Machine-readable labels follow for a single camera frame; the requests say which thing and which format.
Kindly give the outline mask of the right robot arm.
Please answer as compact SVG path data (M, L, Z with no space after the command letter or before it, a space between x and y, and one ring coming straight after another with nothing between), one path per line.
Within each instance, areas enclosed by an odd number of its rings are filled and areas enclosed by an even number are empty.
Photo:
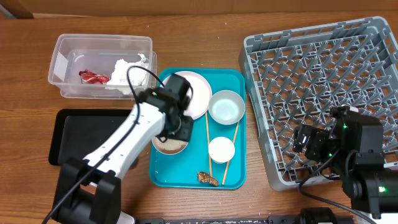
M298 125L293 150L304 152L307 159L321 164L313 175L327 168L338 175L351 205L305 192L305 180L299 183L299 192L349 211L368 223L376 223L384 213L397 213L397 171L384 165L384 128L380 120L348 105L332 107L330 116L335 122L329 131Z

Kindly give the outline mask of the small white cup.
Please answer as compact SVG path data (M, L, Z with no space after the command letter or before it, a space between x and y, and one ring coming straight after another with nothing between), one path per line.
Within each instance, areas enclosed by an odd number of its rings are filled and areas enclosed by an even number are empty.
M217 137L210 141L208 153L217 164L230 161L235 155L235 146L232 140L226 137Z

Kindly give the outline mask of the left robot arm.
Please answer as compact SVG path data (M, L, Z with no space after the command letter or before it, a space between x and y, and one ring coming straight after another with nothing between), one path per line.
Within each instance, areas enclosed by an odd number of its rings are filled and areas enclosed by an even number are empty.
M100 147L62 165L53 206L43 222L135 223L121 210L121 182L153 138L190 140L193 118L184 112L192 96L190 82L177 74L158 88L135 94L130 114Z

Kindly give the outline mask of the red snack wrapper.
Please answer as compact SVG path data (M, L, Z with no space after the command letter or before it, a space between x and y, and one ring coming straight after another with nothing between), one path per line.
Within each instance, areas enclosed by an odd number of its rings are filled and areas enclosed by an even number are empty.
M84 70L79 72L81 82L84 84L104 85L109 82L109 77L103 74L97 74L90 70Z

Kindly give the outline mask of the small white plate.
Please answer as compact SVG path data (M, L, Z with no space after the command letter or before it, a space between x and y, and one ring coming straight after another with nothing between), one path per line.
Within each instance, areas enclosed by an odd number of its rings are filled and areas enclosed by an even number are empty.
M174 155L183 151L188 145L188 142L175 139L168 139L165 142L161 142L158 138L153 138L152 144L157 151L166 155Z

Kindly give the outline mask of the white napkin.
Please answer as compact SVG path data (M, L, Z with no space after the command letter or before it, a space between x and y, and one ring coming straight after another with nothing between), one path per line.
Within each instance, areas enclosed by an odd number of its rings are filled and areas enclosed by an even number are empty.
M126 72L131 66L139 66L143 68L148 68L148 59L144 54L138 54L140 56L140 61L137 62L127 62L124 59L120 59L116 62L114 66L114 72L111 74L109 82L106 84L107 90L118 90L123 95L131 95L131 89L127 81ZM133 86L144 87L148 84L148 73L140 68L132 68L129 71L129 78Z

